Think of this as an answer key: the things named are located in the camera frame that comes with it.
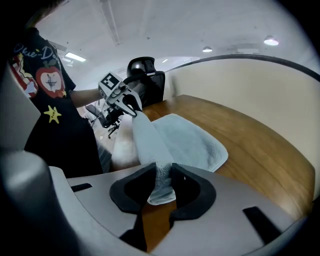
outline black slot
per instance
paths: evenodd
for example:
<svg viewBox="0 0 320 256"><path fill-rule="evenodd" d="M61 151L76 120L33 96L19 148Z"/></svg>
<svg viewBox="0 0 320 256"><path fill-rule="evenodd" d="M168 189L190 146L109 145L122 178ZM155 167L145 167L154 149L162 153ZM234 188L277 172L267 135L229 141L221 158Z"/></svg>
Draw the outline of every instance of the black slot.
<svg viewBox="0 0 320 256"><path fill-rule="evenodd" d="M79 185L74 185L71 187L73 192L78 192L81 190L86 190L88 188L92 188L92 186L89 183L83 183L83 184L79 184Z"/></svg>
<svg viewBox="0 0 320 256"><path fill-rule="evenodd" d="M255 231L258 233L264 244L268 244L278 236L281 232L277 227L268 219L268 217L256 206L242 210L248 218Z"/></svg>
<svg viewBox="0 0 320 256"><path fill-rule="evenodd" d="M127 230L119 238L143 252L147 251L147 243L141 213L137 215L133 229Z"/></svg>

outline black office chair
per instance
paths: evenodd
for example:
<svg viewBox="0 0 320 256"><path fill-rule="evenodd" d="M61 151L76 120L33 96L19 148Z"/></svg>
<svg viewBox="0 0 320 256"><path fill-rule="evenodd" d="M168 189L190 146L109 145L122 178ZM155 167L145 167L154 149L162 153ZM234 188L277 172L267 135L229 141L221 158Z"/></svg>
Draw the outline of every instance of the black office chair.
<svg viewBox="0 0 320 256"><path fill-rule="evenodd" d="M108 130L108 132L110 132L108 138L110 139L110 135L119 128L119 116L124 113L119 109L113 109L112 111L108 109L108 115L105 117L103 113L92 104L85 106L85 108L95 116L95 119L91 122L92 125L98 119L103 128L109 128L111 126Z"/></svg>
<svg viewBox="0 0 320 256"><path fill-rule="evenodd" d="M130 61L123 81L139 94L142 107L162 102L166 76L163 71L156 71L155 59L139 57Z"/></svg>

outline ceiling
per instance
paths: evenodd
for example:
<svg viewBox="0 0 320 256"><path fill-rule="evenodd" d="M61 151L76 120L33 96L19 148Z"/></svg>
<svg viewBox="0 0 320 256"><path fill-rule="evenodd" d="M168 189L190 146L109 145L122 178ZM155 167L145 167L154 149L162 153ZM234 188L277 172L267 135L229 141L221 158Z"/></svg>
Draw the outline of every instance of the ceiling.
<svg viewBox="0 0 320 256"><path fill-rule="evenodd" d="M312 44L273 0L71 0L37 28L66 48L60 57L72 52L86 59L62 61L77 90L96 88L108 71L125 78L129 61L141 56L154 57L156 69L166 71L191 60L253 52L320 73ZM264 44L268 35L279 45ZM213 51L203 53L205 46Z"/></svg>

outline ceiling light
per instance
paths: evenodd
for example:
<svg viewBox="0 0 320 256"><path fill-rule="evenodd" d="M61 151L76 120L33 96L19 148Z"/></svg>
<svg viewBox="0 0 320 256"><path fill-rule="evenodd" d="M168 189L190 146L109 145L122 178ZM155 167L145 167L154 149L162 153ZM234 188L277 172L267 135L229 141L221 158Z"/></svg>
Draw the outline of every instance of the ceiling light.
<svg viewBox="0 0 320 256"><path fill-rule="evenodd" d="M62 57L62 60L63 60L63 61L65 61L65 62L71 62L71 60L70 60L70 59L65 58L65 57Z"/></svg>
<svg viewBox="0 0 320 256"><path fill-rule="evenodd" d="M211 49L211 47L206 46L206 47L203 48L202 51L203 51L204 53L210 53L210 52L212 52L212 49Z"/></svg>
<svg viewBox="0 0 320 256"><path fill-rule="evenodd" d="M82 58L82 57L80 57L78 55L75 55L75 54L73 54L71 52L68 52L65 56L68 57L68 58L80 61L80 62L84 62L86 60L85 58Z"/></svg>
<svg viewBox="0 0 320 256"><path fill-rule="evenodd" d="M277 46L279 44L279 42L271 35L268 35L264 39L264 43L269 46Z"/></svg>

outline towel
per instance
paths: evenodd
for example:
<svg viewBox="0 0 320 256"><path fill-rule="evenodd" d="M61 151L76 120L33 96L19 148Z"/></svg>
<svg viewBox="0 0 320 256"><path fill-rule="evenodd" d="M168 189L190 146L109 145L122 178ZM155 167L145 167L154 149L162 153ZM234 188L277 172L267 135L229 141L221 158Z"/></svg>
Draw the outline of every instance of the towel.
<svg viewBox="0 0 320 256"><path fill-rule="evenodd" d="M133 121L133 139L140 163L156 163L155 187L148 203L166 204L176 199L171 186L172 163L209 172L228 158L226 148L212 135L177 114L150 122L142 112Z"/></svg>

